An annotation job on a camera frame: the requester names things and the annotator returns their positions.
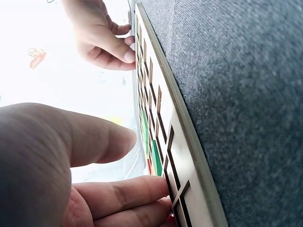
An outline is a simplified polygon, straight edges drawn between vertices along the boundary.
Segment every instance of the wooden edge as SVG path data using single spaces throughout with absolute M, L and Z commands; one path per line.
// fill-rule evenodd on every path
M 227 227 L 227 219 L 225 217 L 218 191 L 214 184 L 214 180 L 208 167 L 204 152 L 201 152 L 203 148 L 201 146 L 200 140 L 197 136 L 196 130 L 191 121 L 190 115 L 186 108 L 181 92 L 178 88 L 178 85 L 175 81 L 175 78 L 172 75 L 164 52 L 161 49 L 161 45 L 141 3 L 136 4 L 136 13 L 140 15 L 145 22 L 144 25 L 146 27 L 146 32 L 149 36 L 149 39 L 151 40 L 152 47 L 155 50 L 156 58 L 163 72 L 165 82 L 167 84 L 169 93 L 171 94 L 171 100 L 177 112 L 182 130 L 188 143 L 188 147 L 195 164 L 195 169 L 200 180 L 201 187 L 204 190 L 204 195 L 213 224 L 216 227 Z

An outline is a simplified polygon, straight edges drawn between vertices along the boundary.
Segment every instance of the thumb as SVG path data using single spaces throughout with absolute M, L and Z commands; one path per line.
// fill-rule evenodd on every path
M 106 26 L 98 25 L 94 45 L 107 51 L 125 63 L 135 61 L 135 52 L 122 39 L 116 37 Z

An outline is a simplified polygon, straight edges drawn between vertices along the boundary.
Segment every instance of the fingernail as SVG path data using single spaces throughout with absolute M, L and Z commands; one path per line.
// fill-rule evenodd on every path
M 124 60 L 127 63 L 133 63 L 136 60 L 135 53 L 132 49 L 126 52 L 126 54 L 124 55 Z

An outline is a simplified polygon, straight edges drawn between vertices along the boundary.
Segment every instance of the wooden frame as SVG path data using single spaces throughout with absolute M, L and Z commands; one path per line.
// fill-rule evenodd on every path
M 180 227 L 226 227 L 193 123 L 142 4 L 135 8 L 139 122 L 151 175 L 165 176 Z

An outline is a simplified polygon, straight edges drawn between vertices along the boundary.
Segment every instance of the knuckle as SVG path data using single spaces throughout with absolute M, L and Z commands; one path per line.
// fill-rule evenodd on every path
M 123 191 L 121 187 L 113 185 L 114 193 L 117 198 L 118 203 L 120 204 L 120 210 L 125 210 L 127 208 L 128 199 L 126 193 Z

